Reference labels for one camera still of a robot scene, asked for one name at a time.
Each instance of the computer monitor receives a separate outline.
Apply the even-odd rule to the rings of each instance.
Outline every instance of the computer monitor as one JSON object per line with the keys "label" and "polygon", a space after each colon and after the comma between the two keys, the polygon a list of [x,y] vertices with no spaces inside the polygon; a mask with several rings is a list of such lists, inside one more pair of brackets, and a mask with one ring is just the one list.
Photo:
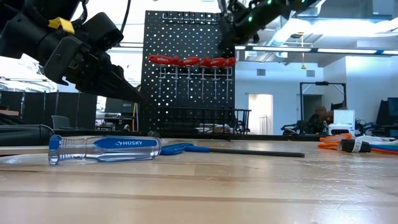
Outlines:
{"label": "computer monitor", "polygon": [[387,100],[380,101],[380,107],[379,107],[379,112],[377,113],[376,124],[380,126],[391,124],[390,111]]}
{"label": "computer monitor", "polygon": [[105,103],[105,113],[132,113],[134,109],[134,103],[107,98]]}
{"label": "computer monitor", "polygon": [[398,98],[390,97],[387,99],[390,114],[390,124],[398,123]]}
{"label": "computer monitor", "polygon": [[344,107],[344,103],[336,103],[330,105],[330,110],[338,110]]}

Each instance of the yellow label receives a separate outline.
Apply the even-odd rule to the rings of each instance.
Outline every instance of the yellow label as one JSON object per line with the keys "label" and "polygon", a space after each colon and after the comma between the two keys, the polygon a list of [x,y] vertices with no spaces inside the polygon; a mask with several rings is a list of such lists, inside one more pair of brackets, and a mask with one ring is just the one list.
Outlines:
{"label": "yellow label", "polygon": [[49,27],[54,29],[61,27],[63,31],[75,34],[75,29],[73,28],[72,23],[66,19],[62,19],[61,17],[49,20]]}

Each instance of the wire basket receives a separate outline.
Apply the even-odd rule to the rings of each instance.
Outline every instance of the wire basket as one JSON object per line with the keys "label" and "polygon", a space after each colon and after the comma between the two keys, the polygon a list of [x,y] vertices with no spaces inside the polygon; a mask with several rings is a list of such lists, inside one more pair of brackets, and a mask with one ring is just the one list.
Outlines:
{"label": "wire basket", "polygon": [[160,106],[160,132],[167,134],[247,134],[249,113],[243,109]]}

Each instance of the metal frame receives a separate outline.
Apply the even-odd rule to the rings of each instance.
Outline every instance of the metal frame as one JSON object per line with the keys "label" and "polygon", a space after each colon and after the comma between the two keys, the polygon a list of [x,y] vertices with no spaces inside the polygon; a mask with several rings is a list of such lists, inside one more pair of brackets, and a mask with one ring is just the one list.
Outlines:
{"label": "metal frame", "polygon": [[392,49],[344,49],[320,47],[273,47],[273,46],[235,46],[235,50],[260,51],[260,52],[295,52],[319,54],[344,54],[344,55],[381,55],[391,57],[398,55],[398,50]]}
{"label": "metal frame", "polygon": [[[308,85],[306,89],[303,90],[303,85]],[[347,107],[347,91],[346,91],[346,84],[345,83],[330,83],[330,82],[300,82],[300,114],[301,120],[304,120],[304,113],[303,113],[303,94],[312,86],[329,86],[333,85],[344,97],[343,106]]]}

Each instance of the ceiling light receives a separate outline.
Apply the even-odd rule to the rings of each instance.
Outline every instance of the ceiling light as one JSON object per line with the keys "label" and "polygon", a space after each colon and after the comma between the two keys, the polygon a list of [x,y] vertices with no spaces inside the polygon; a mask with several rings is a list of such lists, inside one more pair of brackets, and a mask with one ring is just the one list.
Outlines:
{"label": "ceiling light", "polygon": [[398,50],[385,50],[382,54],[398,55]]}
{"label": "ceiling light", "polygon": [[126,53],[126,54],[139,54],[142,53],[142,48],[132,47],[112,47],[107,53]]}
{"label": "ceiling light", "polygon": [[130,48],[143,48],[143,43],[120,43],[120,47],[130,47]]}
{"label": "ceiling light", "polygon": [[340,53],[340,54],[375,54],[377,50],[361,49],[318,49],[319,53]]}
{"label": "ceiling light", "polygon": [[245,46],[235,46],[235,50],[244,50],[246,49]]}
{"label": "ceiling light", "polygon": [[310,52],[310,48],[303,47],[253,47],[253,50],[271,51],[271,52]]}

